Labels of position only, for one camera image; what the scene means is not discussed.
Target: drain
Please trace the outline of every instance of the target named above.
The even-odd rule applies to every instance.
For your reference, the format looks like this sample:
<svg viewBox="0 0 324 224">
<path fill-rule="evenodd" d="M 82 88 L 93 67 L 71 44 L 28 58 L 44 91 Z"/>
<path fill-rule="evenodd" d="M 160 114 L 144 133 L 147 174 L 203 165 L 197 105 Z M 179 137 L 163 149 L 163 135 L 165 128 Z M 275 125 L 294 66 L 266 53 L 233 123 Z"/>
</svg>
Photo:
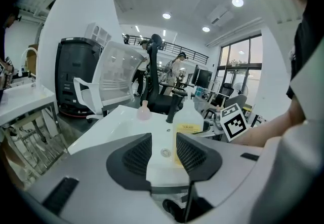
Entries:
<svg viewBox="0 0 324 224">
<path fill-rule="evenodd" d="M 169 157 L 171 155 L 171 152 L 170 152 L 170 150 L 168 150 L 166 148 L 163 148 L 161 150 L 161 155 L 164 156 L 164 157 Z"/>
</svg>

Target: white chair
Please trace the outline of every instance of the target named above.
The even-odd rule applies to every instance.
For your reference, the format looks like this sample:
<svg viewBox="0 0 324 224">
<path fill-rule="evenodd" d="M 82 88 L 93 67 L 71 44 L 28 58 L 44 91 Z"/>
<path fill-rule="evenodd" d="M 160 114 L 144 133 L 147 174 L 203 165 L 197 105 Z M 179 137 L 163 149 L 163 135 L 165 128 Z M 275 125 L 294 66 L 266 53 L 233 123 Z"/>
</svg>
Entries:
<svg viewBox="0 0 324 224">
<path fill-rule="evenodd" d="M 132 79 L 143 59 L 129 45 L 109 41 L 99 58 L 92 82 L 73 79 L 78 102 L 95 114 L 87 116 L 87 119 L 101 119 L 103 109 L 134 100 Z M 81 90 L 80 84 L 88 89 Z"/>
</svg>

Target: plastic bottle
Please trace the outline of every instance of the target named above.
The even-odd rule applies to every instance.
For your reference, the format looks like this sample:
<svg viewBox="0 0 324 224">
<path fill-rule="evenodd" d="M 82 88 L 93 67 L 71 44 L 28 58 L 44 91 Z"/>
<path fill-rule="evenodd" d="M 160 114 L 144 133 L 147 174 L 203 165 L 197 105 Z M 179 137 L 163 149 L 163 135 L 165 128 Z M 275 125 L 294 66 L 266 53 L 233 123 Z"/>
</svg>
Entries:
<svg viewBox="0 0 324 224">
<path fill-rule="evenodd" d="M 204 118 L 194 108 L 191 100 L 193 88 L 188 86 L 186 89 L 188 96 L 183 103 L 183 108 L 178 111 L 173 118 L 173 158 L 176 164 L 181 165 L 177 156 L 177 133 L 197 133 L 203 131 Z"/>
<path fill-rule="evenodd" d="M 137 118 L 142 121 L 147 121 L 152 117 L 152 113 L 150 112 L 149 108 L 147 107 L 147 100 L 143 100 L 142 106 L 137 110 Z"/>
</svg>

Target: black pants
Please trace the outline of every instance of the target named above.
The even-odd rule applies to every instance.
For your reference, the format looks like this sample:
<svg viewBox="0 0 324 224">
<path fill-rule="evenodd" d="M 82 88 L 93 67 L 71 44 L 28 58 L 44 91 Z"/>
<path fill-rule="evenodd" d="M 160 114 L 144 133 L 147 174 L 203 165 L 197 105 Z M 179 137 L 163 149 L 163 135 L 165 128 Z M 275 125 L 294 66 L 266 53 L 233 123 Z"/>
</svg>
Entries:
<svg viewBox="0 0 324 224">
<path fill-rule="evenodd" d="M 137 93 L 140 95 L 142 94 L 143 91 L 144 73 L 145 71 L 137 70 L 132 80 L 132 83 L 136 81 L 136 79 L 138 80 Z"/>
</svg>

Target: yellow label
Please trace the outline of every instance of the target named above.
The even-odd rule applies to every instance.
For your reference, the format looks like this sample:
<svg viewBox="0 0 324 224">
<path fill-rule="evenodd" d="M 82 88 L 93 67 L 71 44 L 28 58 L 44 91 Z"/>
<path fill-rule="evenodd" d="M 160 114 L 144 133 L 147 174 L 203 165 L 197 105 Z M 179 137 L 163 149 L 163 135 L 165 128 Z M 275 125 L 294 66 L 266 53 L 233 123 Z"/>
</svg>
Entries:
<svg viewBox="0 0 324 224">
<path fill-rule="evenodd" d="M 180 123 L 176 126 L 173 134 L 173 151 L 174 151 L 174 162 L 178 165 L 182 165 L 177 155 L 177 133 L 192 134 L 202 131 L 198 124 L 186 124 Z"/>
</svg>

